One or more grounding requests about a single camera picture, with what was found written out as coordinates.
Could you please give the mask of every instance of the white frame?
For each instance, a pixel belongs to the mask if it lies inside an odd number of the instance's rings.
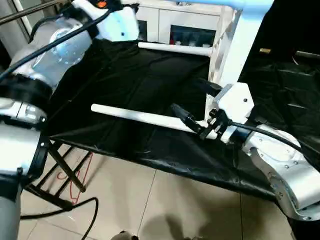
[[[146,21],[147,41],[158,42],[159,39],[159,9],[140,6],[136,19]]]

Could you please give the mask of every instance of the black cloth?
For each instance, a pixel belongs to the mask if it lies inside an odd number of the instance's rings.
[[[136,42],[95,40],[55,91],[46,134],[95,153],[274,200],[264,175],[236,144],[202,141],[192,133],[91,112],[96,103],[174,116],[170,105],[176,103],[203,120],[206,95],[195,81],[208,77],[209,61],[139,49]],[[320,149],[318,78],[314,67],[254,58],[239,80],[248,83],[255,103],[250,117]]]

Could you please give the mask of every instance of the black cable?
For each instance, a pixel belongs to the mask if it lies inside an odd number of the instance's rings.
[[[61,14],[55,15],[55,16],[47,16],[47,17],[44,17],[44,18],[40,19],[39,21],[37,21],[36,24],[33,26],[32,31],[30,33],[29,43],[31,43],[34,40],[34,37],[36,35],[37,30],[42,24],[44,24],[45,22],[48,22],[48,21],[57,20],[57,19],[61,18],[62,16],[63,16],[63,14],[61,13]]]
[[[263,135],[266,135],[266,136],[269,136],[273,139],[276,139],[284,144],[287,144],[289,145],[290,147],[292,147],[293,149],[297,150],[298,152],[304,154],[302,152],[302,149],[301,147],[295,145],[293,142],[285,139],[284,137],[281,137],[281,136],[278,136],[272,132],[269,132],[269,131],[266,131],[266,130],[263,130],[263,129],[260,129],[260,128],[257,128],[257,127],[254,127],[254,126],[248,126],[248,125],[244,125],[242,123],[238,123],[238,122],[234,122],[234,121],[230,121],[229,122],[229,125],[232,125],[232,126],[235,126],[235,127],[238,127],[238,128],[242,128],[242,129],[247,129],[247,130],[250,130],[250,131],[253,131],[253,132],[257,132],[257,133],[260,133],[260,134],[263,134]]]
[[[73,209],[76,209],[78,207],[81,207],[82,205],[85,205],[89,202],[92,202],[92,201],[95,201],[95,209],[94,209],[94,215],[93,215],[93,218],[91,220],[91,223],[88,227],[88,229],[86,230],[86,232],[84,233],[83,237],[81,238],[81,240],[85,240],[91,230],[91,228],[93,227],[95,221],[96,221],[96,218],[97,218],[97,214],[98,214],[98,208],[99,208],[99,200],[98,198],[96,197],[92,197],[92,198],[89,198],[85,201],[82,201],[76,205],[73,205],[73,206],[70,206],[66,209],[61,209],[61,210],[57,210],[57,211],[52,211],[52,212],[46,212],[46,213],[42,213],[42,214],[35,214],[35,215],[22,215],[20,216],[20,220],[34,220],[34,219],[42,219],[42,218],[47,218],[47,217],[51,217],[51,216],[54,216],[54,215],[58,215],[58,214],[61,214],[61,213],[65,213],[65,212],[70,212],[71,210]]]
[[[12,64],[3,73],[0,74],[0,83],[1,83],[1,81],[3,81],[3,79],[5,77],[7,77],[9,74],[11,74],[17,68],[21,67],[23,64],[25,64],[25,63],[29,62],[30,60],[40,56],[41,54],[43,54],[46,51],[54,48],[57,45],[63,43],[64,41],[67,41],[68,39],[70,39],[70,38],[72,38],[72,37],[84,32],[84,31],[86,31],[88,28],[92,27],[93,25],[96,25],[96,24],[102,22],[106,17],[108,17],[109,14],[110,14],[110,11],[107,11],[101,17],[93,20],[92,22],[89,22],[89,23],[83,25],[82,27],[80,27],[80,28],[68,33],[65,36],[62,36],[61,38],[49,43],[48,45],[41,47],[40,49],[34,51],[33,53],[29,54],[28,56],[25,56],[21,60],[19,60],[16,63]]]

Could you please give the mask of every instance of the silver robot arm segment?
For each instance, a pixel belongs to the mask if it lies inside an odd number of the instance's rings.
[[[247,123],[253,107],[248,85],[242,82],[226,85],[215,96],[212,105],[214,112],[223,111],[228,121],[241,124]],[[216,120],[213,116],[208,123]],[[239,129],[234,125],[227,125],[225,131],[220,133],[220,140],[224,143],[228,143]],[[301,147],[298,140],[285,131],[265,124],[258,125],[257,128]],[[269,181],[282,211],[288,217],[300,221],[319,220],[320,173],[310,165],[304,155],[291,146],[256,131],[248,132],[242,138],[242,150]]]

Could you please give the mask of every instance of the white pipe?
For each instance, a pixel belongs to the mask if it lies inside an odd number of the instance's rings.
[[[113,106],[105,106],[100,104],[92,104],[91,105],[91,111],[115,116],[123,119],[129,119],[134,120],[142,123],[157,125],[165,128],[170,129],[176,129],[180,131],[185,131],[189,133],[195,133],[190,128],[188,128],[179,118],[172,117],[172,116],[163,116],[153,113],[146,113],[142,111],[133,111]],[[198,124],[200,124],[203,127],[207,127],[205,121],[198,121]],[[209,135],[207,136],[208,139],[216,139],[217,134],[214,131],[211,131]]]
[[[181,45],[170,45],[161,43],[151,42],[139,42],[138,47],[141,49],[153,49],[160,51],[168,51],[183,54],[193,54],[207,56],[210,58],[212,53],[212,47],[201,47],[201,46],[181,46]]]

